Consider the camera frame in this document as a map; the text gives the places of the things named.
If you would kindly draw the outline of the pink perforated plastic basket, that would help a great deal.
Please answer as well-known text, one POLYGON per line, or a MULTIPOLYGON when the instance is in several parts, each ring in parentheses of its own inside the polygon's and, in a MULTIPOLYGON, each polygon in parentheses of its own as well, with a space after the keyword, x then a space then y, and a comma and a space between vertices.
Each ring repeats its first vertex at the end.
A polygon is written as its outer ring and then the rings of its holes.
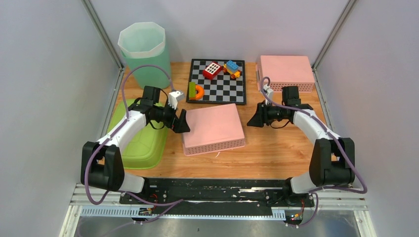
POLYGON ((190 132, 182 134, 186 156, 241 148, 245 135, 236 104, 189 110, 186 121, 190 132))

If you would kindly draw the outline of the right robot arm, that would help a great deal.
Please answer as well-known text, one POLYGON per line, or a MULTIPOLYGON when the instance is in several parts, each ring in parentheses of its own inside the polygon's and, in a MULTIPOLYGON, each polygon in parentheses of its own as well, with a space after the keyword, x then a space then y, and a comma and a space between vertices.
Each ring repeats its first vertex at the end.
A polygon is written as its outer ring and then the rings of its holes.
POLYGON ((283 202, 295 206, 302 194, 324 189, 346 190, 355 179, 354 142, 342 138, 319 120, 313 108, 301 103, 297 86, 286 86, 282 104, 272 100, 273 90, 265 84, 261 89, 265 100, 257 104, 247 126, 270 126, 275 121, 287 120, 299 128, 314 145, 309 170, 286 180, 283 202))

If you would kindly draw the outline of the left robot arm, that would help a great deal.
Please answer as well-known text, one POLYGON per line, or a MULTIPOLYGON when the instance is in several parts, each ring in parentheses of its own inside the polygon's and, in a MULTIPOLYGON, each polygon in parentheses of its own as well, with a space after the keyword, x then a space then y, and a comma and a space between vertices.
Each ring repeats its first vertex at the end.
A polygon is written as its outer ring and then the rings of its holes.
POLYGON ((174 90, 167 94, 164 106, 159 106, 160 92, 157 87, 146 86, 142 97, 128 106, 128 113, 105 136, 96 142, 86 142, 82 149, 81 183, 106 191, 131 192, 139 204, 151 199, 151 190, 145 187, 146 178, 125 173, 122 153, 134 136, 154 122, 171 129, 174 133, 190 132, 186 110, 177 116, 177 105, 185 95, 174 90))

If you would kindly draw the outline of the large green plastic container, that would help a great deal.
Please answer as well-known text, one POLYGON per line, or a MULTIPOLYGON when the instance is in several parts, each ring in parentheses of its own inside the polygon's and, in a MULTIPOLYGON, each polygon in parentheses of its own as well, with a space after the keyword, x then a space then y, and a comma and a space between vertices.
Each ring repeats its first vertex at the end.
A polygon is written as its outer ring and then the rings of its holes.
POLYGON ((125 169, 149 169, 161 160, 168 129, 162 122, 149 121, 144 112, 130 110, 134 100, 121 102, 114 110, 108 132, 98 140, 104 148, 111 146, 121 153, 125 169))

